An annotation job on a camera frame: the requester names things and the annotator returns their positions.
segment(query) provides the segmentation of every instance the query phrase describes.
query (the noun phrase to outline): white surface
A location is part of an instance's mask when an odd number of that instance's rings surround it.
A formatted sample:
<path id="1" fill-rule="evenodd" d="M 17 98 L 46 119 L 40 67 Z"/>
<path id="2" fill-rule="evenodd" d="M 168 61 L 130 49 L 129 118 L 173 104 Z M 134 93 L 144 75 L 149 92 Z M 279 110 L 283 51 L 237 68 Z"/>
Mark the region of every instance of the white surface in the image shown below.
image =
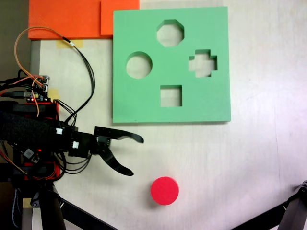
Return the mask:
<path id="1" fill-rule="evenodd" d="M 79 130 L 124 129 L 145 143 L 112 143 L 133 177 L 93 156 L 83 173 L 56 183 L 62 197 L 120 230 L 229 230 L 285 201 L 306 179 L 307 1 L 141 1 L 142 9 L 214 5 L 229 7 L 232 121 L 113 125 L 112 41 L 86 40 L 81 51 L 94 69 L 96 91 L 78 113 Z M 41 42 L 40 74 L 73 108 L 90 94 L 81 58 L 54 41 Z M 160 176 L 180 186 L 167 207 L 150 198 Z"/>

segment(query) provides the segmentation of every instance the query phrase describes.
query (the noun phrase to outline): yellow tape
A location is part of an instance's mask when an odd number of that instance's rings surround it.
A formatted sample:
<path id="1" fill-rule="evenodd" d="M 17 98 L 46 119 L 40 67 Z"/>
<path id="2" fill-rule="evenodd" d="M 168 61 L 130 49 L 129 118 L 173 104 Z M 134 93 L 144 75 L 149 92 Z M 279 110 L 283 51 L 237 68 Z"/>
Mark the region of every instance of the yellow tape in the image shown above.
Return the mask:
<path id="1" fill-rule="evenodd" d="M 71 40 L 77 48 L 83 47 L 83 40 Z M 71 45 L 69 45 L 68 42 L 64 40 L 57 40 L 57 48 L 58 49 L 67 49 L 67 48 L 73 48 Z"/>
<path id="2" fill-rule="evenodd" d="M 31 198 L 24 198 L 23 199 L 23 208 L 32 208 L 30 203 L 31 203 Z"/>
<path id="3" fill-rule="evenodd" d="M 53 101 L 54 99 L 60 99 L 59 91 L 58 89 L 49 89 L 48 90 L 48 97 Z"/>

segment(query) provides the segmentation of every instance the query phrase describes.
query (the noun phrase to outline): red disk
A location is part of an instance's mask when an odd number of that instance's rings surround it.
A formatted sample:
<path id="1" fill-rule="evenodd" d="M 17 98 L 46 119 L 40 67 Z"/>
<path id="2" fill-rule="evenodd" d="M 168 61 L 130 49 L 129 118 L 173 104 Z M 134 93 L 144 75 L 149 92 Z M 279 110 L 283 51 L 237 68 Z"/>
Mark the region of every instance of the red disk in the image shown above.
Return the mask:
<path id="1" fill-rule="evenodd" d="M 155 202 L 158 204 L 170 205 L 178 197 L 179 186 L 171 177 L 160 177 L 153 182 L 151 194 Z"/>

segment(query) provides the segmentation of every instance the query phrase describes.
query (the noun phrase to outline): black foam sleeve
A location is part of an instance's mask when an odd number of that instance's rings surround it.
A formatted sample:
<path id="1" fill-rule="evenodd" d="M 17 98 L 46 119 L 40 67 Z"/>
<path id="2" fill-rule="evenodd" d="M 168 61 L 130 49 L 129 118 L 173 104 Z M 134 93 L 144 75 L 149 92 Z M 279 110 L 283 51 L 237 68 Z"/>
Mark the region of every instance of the black foam sleeve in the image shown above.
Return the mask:
<path id="1" fill-rule="evenodd" d="M 55 128 L 44 122 L 0 112 L 0 140 L 27 147 L 50 148 L 55 145 L 55 132 Z"/>

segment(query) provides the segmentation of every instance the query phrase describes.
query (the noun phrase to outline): orange board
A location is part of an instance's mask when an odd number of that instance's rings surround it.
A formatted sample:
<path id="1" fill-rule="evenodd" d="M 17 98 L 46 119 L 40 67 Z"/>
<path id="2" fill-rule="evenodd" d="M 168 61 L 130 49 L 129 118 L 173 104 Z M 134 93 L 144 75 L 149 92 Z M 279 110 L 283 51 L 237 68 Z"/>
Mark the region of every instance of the orange board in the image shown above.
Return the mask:
<path id="1" fill-rule="evenodd" d="M 113 37 L 113 11 L 139 9 L 139 0 L 102 0 L 101 1 L 101 27 L 100 34 Z"/>
<path id="2" fill-rule="evenodd" d="M 51 27 L 68 39 L 112 38 L 113 11 L 139 8 L 139 0 L 30 0 L 29 27 Z M 29 31 L 28 37 L 60 39 L 42 29 Z"/>

